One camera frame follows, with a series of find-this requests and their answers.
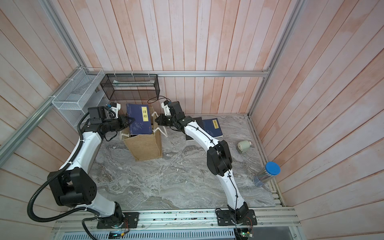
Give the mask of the navy book far right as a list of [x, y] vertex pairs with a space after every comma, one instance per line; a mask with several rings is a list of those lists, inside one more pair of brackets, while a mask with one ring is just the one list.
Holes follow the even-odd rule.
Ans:
[[214, 138], [221, 138], [223, 132], [218, 118], [203, 120], [204, 130]]

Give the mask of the navy book yellow label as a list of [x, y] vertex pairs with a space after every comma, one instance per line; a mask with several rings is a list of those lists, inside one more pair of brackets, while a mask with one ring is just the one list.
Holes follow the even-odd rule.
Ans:
[[126, 104], [127, 115], [135, 121], [129, 126], [131, 135], [151, 135], [153, 133], [148, 105]]

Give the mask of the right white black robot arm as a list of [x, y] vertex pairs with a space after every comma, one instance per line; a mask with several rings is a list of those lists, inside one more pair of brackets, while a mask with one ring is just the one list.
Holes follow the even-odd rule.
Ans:
[[164, 127], [182, 132], [194, 139], [207, 152], [207, 166], [217, 176], [227, 197], [229, 215], [234, 223], [239, 223], [249, 212], [249, 207], [241, 196], [234, 179], [233, 159], [226, 141], [219, 141], [203, 130], [190, 116], [186, 116], [178, 101], [164, 101], [163, 114], [155, 122]]

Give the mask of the clear jar blue lid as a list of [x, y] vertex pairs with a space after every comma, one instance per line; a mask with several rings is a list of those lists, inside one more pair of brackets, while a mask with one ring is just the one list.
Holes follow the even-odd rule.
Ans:
[[262, 188], [269, 180], [279, 175], [281, 172], [280, 166], [274, 162], [268, 162], [264, 168], [254, 176], [254, 184], [258, 188]]

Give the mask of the aluminium mounting rail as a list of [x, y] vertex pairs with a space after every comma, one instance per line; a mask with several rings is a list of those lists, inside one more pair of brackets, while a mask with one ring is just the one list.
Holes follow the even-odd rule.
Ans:
[[[263, 207], [253, 208], [254, 213], [244, 218], [239, 227], [298, 227], [301, 222], [294, 208]], [[187, 210], [143, 210], [139, 211], [135, 228], [123, 226], [123, 230], [179, 230], [179, 229], [218, 229], [215, 209], [187, 209]], [[53, 233], [82, 232], [82, 219], [90, 218], [90, 213], [77, 213], [56, 221]]]

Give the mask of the burlap canvas tote bag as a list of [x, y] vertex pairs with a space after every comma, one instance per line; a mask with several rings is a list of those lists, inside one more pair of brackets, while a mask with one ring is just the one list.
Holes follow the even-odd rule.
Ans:
[[131, 135], [130, 128], [120, 131], [120, 140], [126, 145], [136, 161], [146, 161], [163, 157], [161, 134], [167, 135], [165, 129], [161, 130], [154, 118], [159, 115], [153, 107], [149, 106], [153, 133], [151, 135]]

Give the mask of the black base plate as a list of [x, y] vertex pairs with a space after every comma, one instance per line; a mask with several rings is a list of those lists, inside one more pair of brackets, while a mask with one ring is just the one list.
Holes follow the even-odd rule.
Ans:
[[116, 216], [99, 218], [97, 229], [135, 229], [139, 215], [139, 212], [123, 212]]
[[256, 226], [258, 224], [254, 210], [246, 213], [232, 210], [215, 209], [219, 226]]

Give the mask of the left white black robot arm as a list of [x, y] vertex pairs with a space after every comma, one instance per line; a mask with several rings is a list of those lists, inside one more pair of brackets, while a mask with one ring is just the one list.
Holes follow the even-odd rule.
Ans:
[[119, 115], [120, 104], [90, 107], [77, 125], [79, 141], [67, 161], [56, 172], [58, 176], [49, 183], [59, 206], [85, 208], [101, 218], [118, 215], [118, 204], [100, 193], [89, 176], [89, 171], [106, 135], [116, 136], [134, 122]]

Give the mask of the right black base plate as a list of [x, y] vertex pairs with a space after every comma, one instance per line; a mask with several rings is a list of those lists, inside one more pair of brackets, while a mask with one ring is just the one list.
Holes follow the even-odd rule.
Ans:
[[232, 210], [215, 209], [219, 226], [256, 226], [258, 224], [254, 210], [246, 213]]

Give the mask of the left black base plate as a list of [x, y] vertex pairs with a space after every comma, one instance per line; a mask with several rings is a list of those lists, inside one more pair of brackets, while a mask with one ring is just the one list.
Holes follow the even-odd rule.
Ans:
[[99, 218], [97, 229], [135, 229], [139, 215], [139, 212], [123, 212], [116, 216]]

